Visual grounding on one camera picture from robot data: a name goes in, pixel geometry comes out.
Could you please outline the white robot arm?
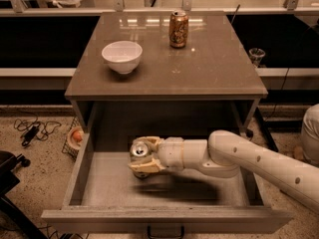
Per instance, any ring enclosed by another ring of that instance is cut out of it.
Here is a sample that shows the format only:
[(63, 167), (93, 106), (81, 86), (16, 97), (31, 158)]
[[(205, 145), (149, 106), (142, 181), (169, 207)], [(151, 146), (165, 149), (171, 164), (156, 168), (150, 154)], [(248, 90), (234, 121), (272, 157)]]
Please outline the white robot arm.
[(207, 139), (139, 137), (133, 141), (130, 158), (129, 168), (135, 174), (194, 169), (207, 176), (228, 178), (243, 167), (319, 211), (319, 168), (227, 130), (216, 130)]

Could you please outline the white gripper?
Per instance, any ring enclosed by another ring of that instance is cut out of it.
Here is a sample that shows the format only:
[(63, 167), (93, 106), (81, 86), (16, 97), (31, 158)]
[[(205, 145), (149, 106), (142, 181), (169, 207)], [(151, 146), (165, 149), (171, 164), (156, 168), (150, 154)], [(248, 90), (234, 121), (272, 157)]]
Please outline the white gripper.
[(144, 142), (151, 150), (159, 150), (158, 158), (148, 156), (129, 163), (129, 168), (137, 173), (158, 173), (165, 169), (180, 171), (183, 166), (183, 139), (169, 137), (165, 140), (159, 136), (141, 136), (134, 140)]

